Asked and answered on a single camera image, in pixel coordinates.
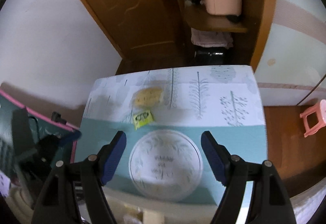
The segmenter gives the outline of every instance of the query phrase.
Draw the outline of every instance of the leaf pattern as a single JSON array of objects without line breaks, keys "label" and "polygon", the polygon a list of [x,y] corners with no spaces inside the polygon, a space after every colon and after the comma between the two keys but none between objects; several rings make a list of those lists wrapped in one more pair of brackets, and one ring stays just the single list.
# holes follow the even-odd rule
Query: leaf pattern
[{"label": "leaf pattern", "polygon": [[135,173],[139,173],[141,171],[143,165],[144,164],[143,164],[143,161],[142,161],[141,157],[137,157],[135,159],[135,167],[136,167]]},{"label": "leaf pattern", "polygon": [[179,79],[178,68],[170,68],[167,77],[167,89],[164,96],[164,104],[168,109],[177,107],[178,85]]},{"label": "leaf pattern", "polygon": [[223,106],[222,115],[224,120],[230,126],[242,126],[242,121],[246,119],[247,112],[247,98],[237,97],[233,91],[230,91],[231,97],[225,96],[220,98],[221,105]]},{"label": "leaf pattern", "polygon": [[155,147],[171,147],[178,155],[182,153],[182,157],[184,157],[186,161],[190,162],[192,160],[192,150],[188,145],[180,142],[180,140],[170,141],[168,139],[162,139],[160,136],[155,136],[144,142],[141,152],[149,154]]},{"label": "leaf pattern", "polygon": [[235,78],[236,72],[233,66],[213,66],[211,76],[218,82],[229,83]]},{"label": "leaf pattern", "polygon": [[187,182],[191,182],[191,177],[193,175],[194,168],[191,166],[190,168],[183,169],[183,177],[186,178]]},{"label": "leaf pattern", "polygon": [[206,98],[209,96],[207,79],[200,79],[197,72],[197,79],[193,79],[189,85],[190,103],[195,111],[197,119],[202,119],[206,109]]}]

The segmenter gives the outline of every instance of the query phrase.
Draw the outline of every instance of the white wall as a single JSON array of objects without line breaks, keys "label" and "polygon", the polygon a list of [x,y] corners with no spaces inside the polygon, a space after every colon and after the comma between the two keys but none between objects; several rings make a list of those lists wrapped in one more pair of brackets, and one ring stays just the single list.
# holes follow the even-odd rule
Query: white wall
[{"label": "white wall", "polygon": [[[297,104],[326,73],[325,21],[326,9],[321,0],[277,0],[270,34],[255,72],[263,105]],[[326,98],[325,88],[323,82],[315,95]]]},{"label": "white wall", "polygon": [[120,61],[80,0],[7,0],[0,11],[0,83],[17,99],[39,99],[30,106],[39,112],[59,105],[81,117],[94,81]]}]

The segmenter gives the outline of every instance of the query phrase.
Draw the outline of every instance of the metal screw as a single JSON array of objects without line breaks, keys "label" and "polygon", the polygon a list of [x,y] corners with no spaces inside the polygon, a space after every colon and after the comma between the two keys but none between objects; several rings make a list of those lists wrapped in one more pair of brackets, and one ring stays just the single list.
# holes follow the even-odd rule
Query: metal screw
[{"label": "metal screw", "polygon": [[56,162],[55,165],[56,165],[56,167],[61,167],[61,166],[63,166],[63,161],[59,160]]},{"label": "metal screw", "polygon": [[231,155],[232,161],[240,161],[240,157],[238,155]]},{"label": "metal screw", "polygon": [[95,155],[95,154],[92,154],[92,155],[88,156],[89,161],[96,161],[96,159],[97,159],[97,155]]},{"label": "metal screw", "polygon": [[273,164],[272,164],[271,161],[266,160],[266,161],[264,161],[264,165],[267,166],[267,167],[272,167]]}]

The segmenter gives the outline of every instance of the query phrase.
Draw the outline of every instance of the blue gripper pad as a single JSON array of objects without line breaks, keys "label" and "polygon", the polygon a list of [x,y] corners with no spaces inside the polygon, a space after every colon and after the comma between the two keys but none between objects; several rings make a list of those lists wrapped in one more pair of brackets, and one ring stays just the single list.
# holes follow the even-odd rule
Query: blue gripper pad
[{"label": "blue gripper pad", "polygon": [[230,153],[219,145],[209,131],[202,134],[201,145],[215,179],[226,186],[229,182]]},{"label": "blue gripper pad", "polygon": [[115,170],[118,167],[124,149],[126,148],[127,137],[123,131],[118,131],[111,143],[101,148],[98,155],[100,180],[102,185],[112,180]]},{"label": "blue gripper pad", "polygon": [[65,136],[63,136],[60,141],[59,141],[59,147],[63,147],[64,145],[73,142],[75,140],[80,139],[80,137],[82,136],[81,132],[79,130],[75,130],[73,132],[70,132],[68,134],[66,134]]}]

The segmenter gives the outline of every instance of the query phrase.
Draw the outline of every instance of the black cable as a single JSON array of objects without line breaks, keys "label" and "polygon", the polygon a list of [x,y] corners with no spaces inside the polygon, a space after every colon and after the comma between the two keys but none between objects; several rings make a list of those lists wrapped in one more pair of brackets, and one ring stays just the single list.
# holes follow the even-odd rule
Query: black cable
[{"label": "black cable", "polygon": [[326,73],[324,75],[324,77],[322,77],[322,79],[319,81],[319,83],[317,83],[317,85],[299,102],[296,104],[296,106],[298,106],[299,104],[301,104],[309,95],[311,95],[311,93],[316,90],[316,88],[319,86],[319,84],[322,83],[322,81],[326,78]]},{"label": "black cable", "polygon": [[34,119],[35,120],[37,139],[38,139],[38,141],[40,141],[40,130],[39,130],[39,122],[38,122],[38,120],[36,119],[36,117],[34,117],[32,115],[28,116],[28,118],[31,118],[31,119]]}]

